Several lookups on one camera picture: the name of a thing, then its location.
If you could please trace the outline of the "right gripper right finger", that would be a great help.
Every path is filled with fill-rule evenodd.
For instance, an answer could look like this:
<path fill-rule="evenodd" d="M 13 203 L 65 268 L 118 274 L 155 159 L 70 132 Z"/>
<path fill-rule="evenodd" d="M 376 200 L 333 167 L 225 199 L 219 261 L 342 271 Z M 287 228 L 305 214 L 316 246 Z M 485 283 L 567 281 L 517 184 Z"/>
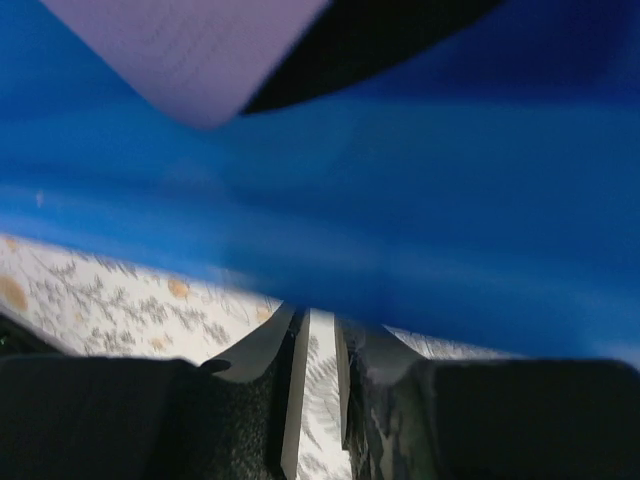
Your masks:
<path fill-rule="evenodd" d="M 635 479 L 639 373 L 612 360 L 429 358 L 335 324 L 357 479 Z"/>

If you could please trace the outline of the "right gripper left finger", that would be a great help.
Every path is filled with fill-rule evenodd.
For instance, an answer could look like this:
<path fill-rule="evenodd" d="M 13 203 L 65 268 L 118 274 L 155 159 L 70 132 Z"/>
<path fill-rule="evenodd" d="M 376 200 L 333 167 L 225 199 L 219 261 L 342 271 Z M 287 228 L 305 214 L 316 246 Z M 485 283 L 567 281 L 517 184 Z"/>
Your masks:
<path fill-rule="evenodd" d="M 5 479 L 292 479 L 308 316 L 186 360 L 65 354 L 1 322 Z"/>

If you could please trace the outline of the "blue plastic bin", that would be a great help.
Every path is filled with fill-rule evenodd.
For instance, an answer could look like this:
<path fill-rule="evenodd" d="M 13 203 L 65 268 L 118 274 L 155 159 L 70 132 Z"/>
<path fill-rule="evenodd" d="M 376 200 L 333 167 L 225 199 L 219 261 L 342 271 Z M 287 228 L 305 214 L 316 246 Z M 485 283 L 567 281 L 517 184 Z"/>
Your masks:
<path fill-rule="evenodd" d="M 214 130 L 1 5 L 1 228 L 367 324 L 639 360 L 639 5 L 508 1 Z"/>

